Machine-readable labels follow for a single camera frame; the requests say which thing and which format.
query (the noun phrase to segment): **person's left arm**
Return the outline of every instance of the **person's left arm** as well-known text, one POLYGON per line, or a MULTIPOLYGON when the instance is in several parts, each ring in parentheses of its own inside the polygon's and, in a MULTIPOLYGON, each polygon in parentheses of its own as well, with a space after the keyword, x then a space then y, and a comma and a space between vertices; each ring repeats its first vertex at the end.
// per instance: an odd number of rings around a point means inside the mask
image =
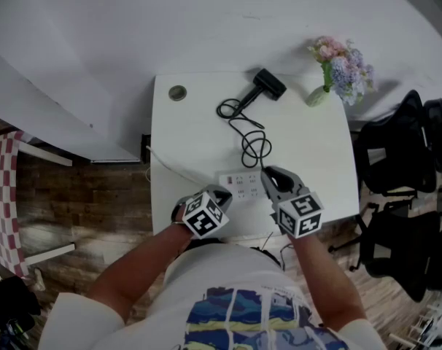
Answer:
POLYGON ((192 235, 184 225, 170 225, 110 265, 93 283, 87 297, 112 308, 126 322, 134 303, 192 235))

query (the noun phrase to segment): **shirt sleeve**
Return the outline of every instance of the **shirt sleeve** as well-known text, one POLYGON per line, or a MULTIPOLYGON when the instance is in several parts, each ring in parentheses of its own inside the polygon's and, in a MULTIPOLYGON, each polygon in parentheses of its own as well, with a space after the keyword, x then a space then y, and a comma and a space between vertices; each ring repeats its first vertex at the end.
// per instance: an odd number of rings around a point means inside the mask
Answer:
POLYGON ((110 307, 81 295, 61 293, 48 316, 38 350, 90 350, 124 327, 110 307))
POLYGON ((346 324, 338 334, 365 350, 386 350, 387 348, 373 325, 365 319, 346 324))

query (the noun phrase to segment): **person's right arm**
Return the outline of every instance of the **person's right arm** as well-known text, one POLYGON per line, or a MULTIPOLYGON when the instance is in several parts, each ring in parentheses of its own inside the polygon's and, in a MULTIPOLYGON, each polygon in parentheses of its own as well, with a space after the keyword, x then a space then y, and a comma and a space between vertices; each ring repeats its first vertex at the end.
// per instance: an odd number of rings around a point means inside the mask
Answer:
POLYGON ((366 319, 357 289, 315 235, 290 238, 323 325, 338 332, 366 319))

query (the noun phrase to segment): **white wall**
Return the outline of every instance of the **white wall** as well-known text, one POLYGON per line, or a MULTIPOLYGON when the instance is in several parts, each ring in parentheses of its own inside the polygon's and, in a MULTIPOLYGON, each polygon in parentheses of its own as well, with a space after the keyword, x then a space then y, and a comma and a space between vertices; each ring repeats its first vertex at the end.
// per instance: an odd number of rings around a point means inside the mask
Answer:
POLYGON ((47 97, 1 56, 0 118, 49 144, 91 160, 135 159, 47 97))
POLYGON ((442 97, 433 0, 0 0, 2 56, 131 152, 150 130, 156 74, 319 73, 306 44, 323 34, 353 39, 381 80, 381 93, 348 109, 349 119, 385 113, 411 88, 442 97))

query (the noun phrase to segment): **white power strip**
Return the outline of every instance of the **white power strip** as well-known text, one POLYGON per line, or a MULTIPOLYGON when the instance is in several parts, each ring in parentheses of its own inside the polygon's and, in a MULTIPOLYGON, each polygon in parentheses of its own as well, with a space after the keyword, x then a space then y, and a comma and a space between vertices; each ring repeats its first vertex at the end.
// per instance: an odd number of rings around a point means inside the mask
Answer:
POLYGON ((220 185, 233 195, 233 202, 259 200, 266 197, 260 179, 260 170, 233 172, 220 175, 220 185))

